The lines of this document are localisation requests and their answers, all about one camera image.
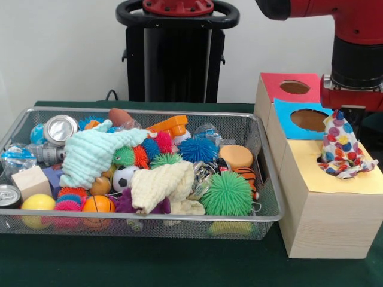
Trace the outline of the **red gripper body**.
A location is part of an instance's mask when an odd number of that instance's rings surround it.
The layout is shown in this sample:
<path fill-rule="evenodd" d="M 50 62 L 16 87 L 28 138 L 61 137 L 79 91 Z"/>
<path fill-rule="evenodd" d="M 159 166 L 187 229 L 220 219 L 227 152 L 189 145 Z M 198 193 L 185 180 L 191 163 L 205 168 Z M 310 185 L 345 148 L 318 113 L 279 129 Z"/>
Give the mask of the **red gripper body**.
<path fill-rule="evenodd" d="M 331 109 L 365 109 L 367 112 L 382 112 L 382 84 L 367 90 L 353 90 L 337 85 L 329 75 L 320 82 L 322 107 Z"/>

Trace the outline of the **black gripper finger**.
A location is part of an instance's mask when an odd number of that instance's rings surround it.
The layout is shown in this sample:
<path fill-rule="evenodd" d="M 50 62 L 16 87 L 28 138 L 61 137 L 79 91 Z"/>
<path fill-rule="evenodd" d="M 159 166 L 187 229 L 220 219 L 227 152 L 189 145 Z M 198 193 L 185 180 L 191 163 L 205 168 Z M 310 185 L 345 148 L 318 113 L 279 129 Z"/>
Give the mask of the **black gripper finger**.
<path fill-rule="evenodd" d="M 344 108 L 344 116 L 350 123 L 356 138 L 359 139 L 361 124 L 366 116 L 366 110 L 361 108 Z"/>

